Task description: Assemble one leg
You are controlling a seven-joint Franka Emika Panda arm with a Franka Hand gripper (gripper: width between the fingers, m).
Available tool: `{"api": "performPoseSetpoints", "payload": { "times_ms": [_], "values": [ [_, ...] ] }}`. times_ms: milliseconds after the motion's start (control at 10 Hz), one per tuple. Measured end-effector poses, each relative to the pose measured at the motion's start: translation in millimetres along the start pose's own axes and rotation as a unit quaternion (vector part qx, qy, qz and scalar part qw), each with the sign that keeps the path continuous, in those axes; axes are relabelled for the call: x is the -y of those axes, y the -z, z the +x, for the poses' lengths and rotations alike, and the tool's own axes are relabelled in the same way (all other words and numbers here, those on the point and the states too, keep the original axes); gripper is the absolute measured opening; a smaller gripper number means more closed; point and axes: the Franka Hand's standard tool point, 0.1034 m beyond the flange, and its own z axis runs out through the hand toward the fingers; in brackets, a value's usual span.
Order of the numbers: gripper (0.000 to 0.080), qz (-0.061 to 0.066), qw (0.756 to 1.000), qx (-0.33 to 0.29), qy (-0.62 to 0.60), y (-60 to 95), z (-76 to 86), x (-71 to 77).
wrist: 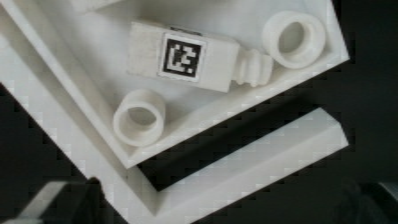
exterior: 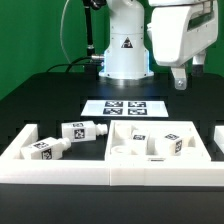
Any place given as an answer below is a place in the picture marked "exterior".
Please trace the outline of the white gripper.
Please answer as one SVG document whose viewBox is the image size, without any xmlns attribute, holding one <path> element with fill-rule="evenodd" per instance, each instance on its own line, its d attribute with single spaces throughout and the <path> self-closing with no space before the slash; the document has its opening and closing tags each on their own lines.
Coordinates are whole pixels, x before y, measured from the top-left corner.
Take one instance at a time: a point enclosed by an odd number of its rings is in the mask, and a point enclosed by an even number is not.
<svg viewBox="0 0 224 224">
<path fill-rule="evenodd" d="M 147 25 L 154 59 L 160 66 L 172 67 L 175 88 L 185 90 L 187 75 L 181 65 L 193 58 L 192 75 L 202 76 L 205 61 L 202 51 L 217 40 L 218 0 L 148 2 L 154 8 Z"/>
</svg>

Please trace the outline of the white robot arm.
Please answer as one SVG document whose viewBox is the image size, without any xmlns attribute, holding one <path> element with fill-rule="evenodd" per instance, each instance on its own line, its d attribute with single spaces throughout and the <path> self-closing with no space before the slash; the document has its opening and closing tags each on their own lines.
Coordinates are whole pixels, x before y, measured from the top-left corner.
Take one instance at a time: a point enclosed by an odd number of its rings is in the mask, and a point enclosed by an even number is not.
<svg viewBox="0 0 224 224">
<path fill-rule="evenodd" d="M 185 63 L 201 75 L 206 49 L 218 37 L 218 0 L 148 0 L 151 22 L 144 23 L 138 0 L 107 0 L 110 43 L 103 55 L 101 80 L 137 85 L 153 76 L 150 60 L 168 66 L 178 90 L 187 87 Z"/>
</svg>

